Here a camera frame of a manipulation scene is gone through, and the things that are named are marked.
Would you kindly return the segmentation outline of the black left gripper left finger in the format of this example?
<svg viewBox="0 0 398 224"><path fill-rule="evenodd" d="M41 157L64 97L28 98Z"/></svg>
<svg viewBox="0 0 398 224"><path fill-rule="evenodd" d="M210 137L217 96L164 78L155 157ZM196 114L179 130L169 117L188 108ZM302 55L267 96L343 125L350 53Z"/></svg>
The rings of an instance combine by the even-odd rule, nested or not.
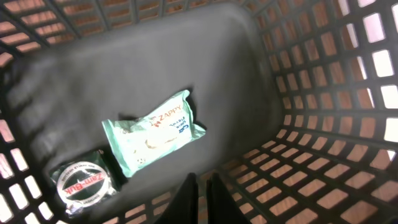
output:
<svg viewBox="0 0 398 224"><path fill-rule="evenodd" d="M198 184L196 174L189 173L173 200L155 224L197 224Z"/></svg>

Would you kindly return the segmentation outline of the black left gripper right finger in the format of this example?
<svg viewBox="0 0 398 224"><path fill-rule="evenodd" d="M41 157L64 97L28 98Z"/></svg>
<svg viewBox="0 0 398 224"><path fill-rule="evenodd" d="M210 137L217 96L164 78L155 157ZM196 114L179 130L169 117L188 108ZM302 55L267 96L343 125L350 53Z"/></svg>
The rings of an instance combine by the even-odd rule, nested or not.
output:
<svg viewBox="0 0 398 224"><path fill-rule="evenodd" d="M208 224L250 224L218 173L206 181Z"/></svg>

